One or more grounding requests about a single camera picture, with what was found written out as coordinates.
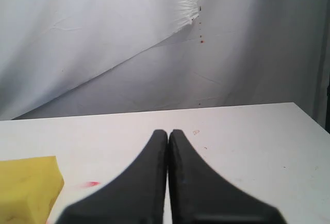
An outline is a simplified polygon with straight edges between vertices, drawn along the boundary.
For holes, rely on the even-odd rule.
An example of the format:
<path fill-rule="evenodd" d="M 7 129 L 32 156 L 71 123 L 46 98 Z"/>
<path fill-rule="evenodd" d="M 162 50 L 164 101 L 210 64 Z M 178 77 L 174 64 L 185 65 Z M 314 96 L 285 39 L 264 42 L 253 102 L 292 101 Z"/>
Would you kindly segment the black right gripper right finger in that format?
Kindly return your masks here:
<path fill-rule="evenodd" d="M 169 137 L 169 191 L 173 223 L 285 223 L 280 211 L 215 172 L 184 132 Z"/>

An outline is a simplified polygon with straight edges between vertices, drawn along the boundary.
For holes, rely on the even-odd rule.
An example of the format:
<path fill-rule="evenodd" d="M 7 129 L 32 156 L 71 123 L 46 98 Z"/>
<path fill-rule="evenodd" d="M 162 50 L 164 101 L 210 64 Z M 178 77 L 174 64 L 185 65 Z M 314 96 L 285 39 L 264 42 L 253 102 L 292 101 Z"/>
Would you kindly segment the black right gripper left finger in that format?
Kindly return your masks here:
<path fill-rule="evenodd" d="M 119 176 L 66 207 L 57 223 L 162 223 L 167 161 L 168 135 L 155 130 Z"/>

